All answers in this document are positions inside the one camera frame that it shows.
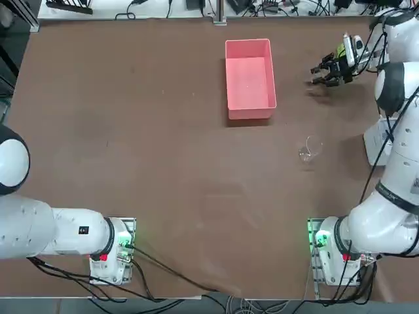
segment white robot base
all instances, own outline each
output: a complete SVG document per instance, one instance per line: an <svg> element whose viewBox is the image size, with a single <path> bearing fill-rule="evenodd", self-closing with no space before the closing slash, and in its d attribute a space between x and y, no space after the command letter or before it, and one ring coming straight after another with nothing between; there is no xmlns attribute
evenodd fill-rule
<svg viewBox="0 0 419 314"><path fill-rule="evenodd" d="M345 262L348 256L340 253L335 240L335 224L337 217L327 217L320 225L319 230L314 237L314 247L316 248L319 259L321 261L321 268L323 270L324 282L326 285L339 285L340 278L344 271ZM348 281L361 267L361 259L348 260L342 285L346 286ZM356 286L357 278L349 285Z"/></svg>
<svg viewBox="0 0 419 314"><path fill-rule="evenodd" d="M109 217L115 230L112 248L107 255L91 256L90 275L115 285L129 283L132 279L131 258L133 250L126 244L134 245L136 232L135 218ZM97 280L90 280L95 285L106 285Z"/></svg>

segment green light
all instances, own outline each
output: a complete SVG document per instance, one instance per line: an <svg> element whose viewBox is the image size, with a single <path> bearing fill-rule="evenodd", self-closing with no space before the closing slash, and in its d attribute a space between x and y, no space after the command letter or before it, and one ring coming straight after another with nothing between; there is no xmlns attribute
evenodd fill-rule
<svg viewBox="0 0 419 314"><path fill-rule="evenodd" d="M327 245L327 239L330 237L330 232L325 230L319 230L316 233L316 244L318 247L325 247Z"/></svg>

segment black label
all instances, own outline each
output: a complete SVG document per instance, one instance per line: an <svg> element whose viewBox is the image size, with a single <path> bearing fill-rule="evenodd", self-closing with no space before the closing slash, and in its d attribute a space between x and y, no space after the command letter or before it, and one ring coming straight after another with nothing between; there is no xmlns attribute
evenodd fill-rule
<svg viewBox="0 0 419 314"><path fill-rule="evenodd" d="M88 226L80 226L79 227L79 234L89 234L89 227Z"/></svg>

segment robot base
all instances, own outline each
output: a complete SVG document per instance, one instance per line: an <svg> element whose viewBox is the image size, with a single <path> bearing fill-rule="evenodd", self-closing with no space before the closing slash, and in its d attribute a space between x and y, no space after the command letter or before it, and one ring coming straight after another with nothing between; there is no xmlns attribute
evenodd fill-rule
<svg viewBox="0 0 419 314"><path fill-rule="evenodd" d="M335 224L337 217L328 217L321 222L321 219L309 219L310 243L312 243L312 268L315 282L323 281L326 285L339 285L340 278L345 266L345 259L339 252L335 242ZM359 270L361 259L349 260L346 266L342 285L346 286L349 279ZM319 278L318 268L321 268L323 279ZM350 286L356 286L354 280Z"/></svg>
<svg viewBox="0 0 419 314"><path fill-rule="evenodd" d="M135 218L109 217L115 229L112 249L108 255L100 256L99 260L89 258L90 275L115 285L129 283L132 278L131 258L133 250L124 247L125 244L134 245L136 232ZM90 280L95 285L106 285L101 281Z"/></svg>

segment wire bundle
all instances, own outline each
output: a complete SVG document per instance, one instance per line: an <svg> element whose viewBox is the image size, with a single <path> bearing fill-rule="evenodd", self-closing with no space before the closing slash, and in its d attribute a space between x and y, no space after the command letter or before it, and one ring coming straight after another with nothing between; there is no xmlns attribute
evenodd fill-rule
<svg viewBox="0 0 419 314"><path fill-rule="evenodd" d="M158 261L157 259L153 258L151 255L147 254L146 252L143 252L141 249L138 249L134 246L127 246L129 248L134 249L137 252L140 252L142 255L146 256L148 259L152 260L154 263L158 264L160 267L164 268L166 271L186 280L188 283L204 289L206 291L210 291L210 292L217 292L217 290L212 289L212 288L207 288L204 285L201 285L195 281L193 281L192 279L189 279L188 277L185 277L184 275L182 275L181 273L179 273L178 271L175 271L173 269L171 269L170 267L164 265L162 262ZM58 277L58 278L62 278L65 280L69 280L69 281L73 281L76 284L78 284L79 286L81 286L83 289L85 289L86 291L89 292L89 294L91 294L95 299L102 301L102 302L113 302L113 303L124 303L126 302L125 300L118 300L115 298L110 297L99 285L95 285L93 283L91 283L91 280L95 280L95 281L100 281L102 283L108 284L114 288L117 288L119 290L122 290L124 292L133 294L134 296L152 301L154 303L159 303L159 302L164 302L166 301L165 299L157 299L155 298L149 289L149 286L147 284L147 281L145 279L145 274L143 272L143 270L141 269L141 266L135 261L132 260L132 264L136 267L136 269L138 270L143 285L144 285L144 289L146 292L146 296L139 294L135 291L132 291L130 289L124 288L120 285L116 285L114 283L111 283L109 281L97 278L97 277L93 277L91 275L83 275L83 274L79 274L79 273L73 273L70 271L66 271L66 270L62 270L61 268L57 268L54 266L51 266L49 264L47 264L46 262L44 262L43 260L41 260L40 258L37 257L29 257L27 258L38 270L40 270L41 272L53 276L53 277ZM215 303L217 303L218 305L220 305L223 310L225 311L225 307L223 304L221 304L218 300L216 300L215 298L211 297L211 296L207 296L207 295L203 295L203 297L205 298L209 298L210 300L213 300ZM95 301L93 301L93 299L89 298L88 299L90 302L92 302L96 307L100 308L103 312L107 313L107 314L113 314L112 312L110 312L109 310L105 309L104 307L102 307L101 305L99 305L98 303L96 303ZM150 314L158 314L158 313L162 313L163 311L167 311L179 304L181 304L182 302L184 302L184 300L176 300L172 303L166 304L162 307L158 307L158 308L154 308L154 309L150 309L147 311L140 311L137 312L135 314L145 314L145 313L150 313Z"/></svg>

